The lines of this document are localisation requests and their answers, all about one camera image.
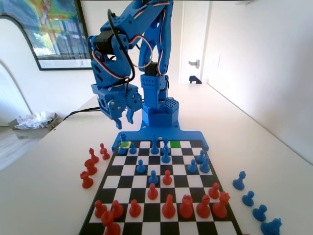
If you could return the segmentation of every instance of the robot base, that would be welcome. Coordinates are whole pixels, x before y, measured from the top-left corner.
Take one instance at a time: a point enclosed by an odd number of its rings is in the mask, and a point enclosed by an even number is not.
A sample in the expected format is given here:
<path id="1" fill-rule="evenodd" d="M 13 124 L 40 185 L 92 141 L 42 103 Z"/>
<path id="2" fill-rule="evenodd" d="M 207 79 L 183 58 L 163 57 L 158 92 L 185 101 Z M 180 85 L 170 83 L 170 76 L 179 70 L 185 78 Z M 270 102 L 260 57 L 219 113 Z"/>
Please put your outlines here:
<path id="1" fill-rule="evenodd" d="M 118 133 L 112 151 L 118 146 L 118 142 L 121 140 L 121 134 L 126 135 L 127 141 L 151 141 L 152 135 L 155 134 L 159 140 L 167 137 L 169 141 L 190 141 L 190 140 L 201 140 L 203 142 L 206 151 L 209 150 L 205 138 L 201 131 L 182 131 L 179 127 L 178 121 L 173 126 L 148 126 L 142 121 L 141 128 L 139 131 L 122 131 Z"/>

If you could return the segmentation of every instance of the white wall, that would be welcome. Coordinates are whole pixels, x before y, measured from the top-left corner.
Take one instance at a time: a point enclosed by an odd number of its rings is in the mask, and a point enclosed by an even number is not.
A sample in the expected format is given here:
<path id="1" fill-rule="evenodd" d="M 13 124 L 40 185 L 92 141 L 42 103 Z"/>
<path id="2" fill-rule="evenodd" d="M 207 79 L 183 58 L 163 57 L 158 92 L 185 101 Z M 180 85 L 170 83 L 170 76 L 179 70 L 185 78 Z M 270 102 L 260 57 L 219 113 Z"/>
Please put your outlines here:
<path id="1" fill-rule="evenodd" d="M 215 1 L 206 52 L 209 84 L 311 163 L 312 9 L 311 0 Z"/>

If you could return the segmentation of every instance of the white door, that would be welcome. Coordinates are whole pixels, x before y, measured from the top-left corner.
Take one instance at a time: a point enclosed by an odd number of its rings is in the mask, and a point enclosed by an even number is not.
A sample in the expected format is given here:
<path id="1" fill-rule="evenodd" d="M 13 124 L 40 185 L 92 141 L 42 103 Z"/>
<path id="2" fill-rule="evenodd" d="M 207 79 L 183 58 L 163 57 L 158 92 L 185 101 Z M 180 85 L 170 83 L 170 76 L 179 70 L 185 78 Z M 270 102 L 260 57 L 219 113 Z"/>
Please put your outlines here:
<path id="1" fill-rule="evenodd" d="M 7 126 L 18 116 L 30 114 L 19 89 L 11 75 L 0 63 L 0 126 Z"/>
<path id="2" fill-rule="evenodd" d="M 180 83 L 189 83 L 189 77 L 192 75 L 202 79 L 209 7 L 210 1 L 183 1 Z M 197 60 L 199 66 L 190 65 L 190 63 L 195 64 Z"/>

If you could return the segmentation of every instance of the blue chess piece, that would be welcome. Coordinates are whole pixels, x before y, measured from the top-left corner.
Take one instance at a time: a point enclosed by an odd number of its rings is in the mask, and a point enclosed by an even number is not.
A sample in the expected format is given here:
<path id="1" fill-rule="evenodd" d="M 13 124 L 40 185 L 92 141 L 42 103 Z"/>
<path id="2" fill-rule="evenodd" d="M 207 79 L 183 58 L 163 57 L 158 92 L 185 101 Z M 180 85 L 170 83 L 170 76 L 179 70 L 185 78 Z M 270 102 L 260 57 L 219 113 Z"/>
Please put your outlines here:
<path id="1" fill-rule="evenodd" d="M 151 176 L 149 177 L 149 184 L 154 183 L 155 185 L 158 184 L 158 177 L 156 176 L 156 171 L 152 170 L 151 171 Z"/>
<path id="2" fill-rule="evenodd" d="M 141 159 L 138 161 L 138 166 L 137 166 L 136 170 L 139 174 L 142 174 L 143 172 L 146 171 L 146 166 L 143 165 L 143 161 Z"/>
<path id="3" fill-rule="evenodd" d="M 191 165 L 188 166 L 188 171 L 190 173 L 196 173 L 197 172 L 197 166 L 196 166 L 196 160 L 191 160 Z"/>
<path id="4" fill-rule="evenodd" d="M 253 209 L 252 214 L 257 220 L 263 222 L 266 220 L 265 212 L 267 210 L 268 208 L 265 205 L 260 205 L 259 209 Z"/>
<path id="5" fill-rule="evenodd" d="M 279 235 L 279 227 L 282 225 L 281 218 L 274 219 L 272 222 L 261 224 L 261 230 L 264 235 Z"/>
<path id="6" fill-rule="evenodd" d="M 248 195 L 244 195 L 243 196 L 243 203 L 245 203 L 248 207 L 252 207 L 254 204 L 253 198 L 254 197 L 254 192 L 253 191 L 249 191 Z"/>
<path id="7" fill-rule="evenodd" d="M 158 148 L 157 148 L 157 136 L 155 134 L 153 134 L 152 136 L 152 149 L 151 149 L 151 153 L 152 154 L 158 154 Z"/>
<path id="8" fill-rule="evenodd" d="M 161 160 L 163 163 L 169 163 L 171 161 L 171 157 L 168 156 L 168 149 L 167 148 L 164 149 L 164 155 L 162 156 Z"/>
<path id="9" fill-rule="evenodd" d="M 199 163 L 203 163 L 203 161 L 204 161 L 204 150 L 203 149 L 200 151 L 200 155 L 197 156 L 197 160 Z"/>
<path id="10" fill-rule="evenodd" d="M 130 154 L 135 154 L 137 152 L 137 149 L 135 148 L 135 143 L 131 143 L 131 148 L 129 150 Z"/>
<path id="11" fill-rule="evenodd" d="M 235 189 L 244 190 L 245 185 L 243 183 L 243 179 L 246 177 L 246 173 L 244 171 L 239 173 L 239 179 L 233 181 L 233 186 Z"/>
<path id="12" fill-rule="evenodd" d="M 203 173 L 209 173 L 210 171 L 210 167 L 209 167 L 209 157 L 206 156 L 204 158 L 203 163 L 200 165 L 200 171 L 202 171 Z"/>

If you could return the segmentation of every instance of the red chess piece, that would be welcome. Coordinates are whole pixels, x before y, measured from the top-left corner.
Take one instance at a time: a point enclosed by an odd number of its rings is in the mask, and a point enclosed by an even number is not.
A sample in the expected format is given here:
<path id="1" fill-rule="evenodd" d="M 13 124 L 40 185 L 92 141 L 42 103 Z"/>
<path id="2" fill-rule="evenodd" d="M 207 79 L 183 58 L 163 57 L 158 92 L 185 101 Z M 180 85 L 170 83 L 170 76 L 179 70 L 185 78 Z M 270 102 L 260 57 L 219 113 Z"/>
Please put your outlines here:
<path id="1" fill-rule="evenodd" d="M 89 173 L 87 171 L 80 173 L 80 178 L 83 180 L 83 188 L 90 188 L 93 185 L 93 179 L 89 178 Z"/>
<path id="2" fill-rule="evenodd" d="M 194 213 L 192 209 L 192 198 L 190 195 L 184 195 L 181 202 L 179 213 L 183 218 L 188 219 Z"/>
<path id="3" fill-rule="evenodd" d="M 163 183 L 165 185 L 170 185 L 172 183 L 171 172 L 169 170 L 165 171 L 165 176 L 163 177 Z"/>
<path id="4" fill-rule="evenodd" d="M 89 175 L 94 175 L 97 173 L 97 168 L 94 166 L 92 159 L 85 161 L 85 167 L 87 167 Z"/>
<path id="5" fill-rule="evenodd" d="M 96 164 L 99 161 L 99 158 L 94 154 L 94 149 L 90 148 L 89 153 L 91 154 L 91 159 L 93 161 L 93 164 Z"/>
<path id="6" fill-rule="evenodd" d="M 213 184 L 213 188 L 209 189 L 209 196 L 212 197 L 213 199 L 218 199 L 220 196 L 220 185 L 218 183 Z"/>
<path id="7" fill-rule="evenodd" d="M 150 189 L 148 191 L 148 197 L 150 200 L 155 200 L 157 198 L 158 191 L 156 190 L 156 185 L 154 183 L 150 184 Z"/>
<path id="8" fill-rule="evenodd" d="M 197 205 L 197 213 L 201 218 L 207 218 L 210 216 L 211 211 L 208 205 L 210 204 L 209 195 L 204 195 L 202 197 L 202 202 Z"/>
<path id="9" fill-rule="evenodd" d="M 113 213 L 111 211 L 106 211 L 101 216 L 101 221 L 103 226 L 107 227 L 104 235 L 120 235 L 121 228 L 118 224 L 113 223 Z"/>
<path id="10" fill-rule="evenodd" d="M 121 217 L 122 214 L 124 213 L 124 207 L 121 204 L 119 204 L 117 200 L 113 201 L 112 203 L 112 213 L 114 219 Z"/>
<path id="11" fill-rule="evenodd" d="M 96 211 L 94 212 L 94 215 L 97 218 L 101 218 L 102 214 L 108 210 L 107 206 L 103 205 L 100 200 L 94 203 L 94 207 L 96 207 Z"/>
<path id="12" fill-rule="evenodd" d="M 227 210 L 225 206 L 228 204 L 229 199 L 230 196 L 227 192 L 221 192 L 220 202 L 213 205 L 213 213 L 218 218 L 223 219 L 227 216 Z"/>
<path id="13" fill-rule="evenodd" d="M 134 199 L 131 202 L 131 208 L 129 209 L 129 214 L 131 217 L 138 217 L 141 213 L 141 206 L 137 203 L 137 200 Z"/>
<path id="14" fill-rule="evenodd" d="M 173 205 L 173 196 L 170 194 L 167 195 L 166 203 L 162 207 L 162 213 L 168 219 L 172 218 L 176 213 L 176 209 Z"/>

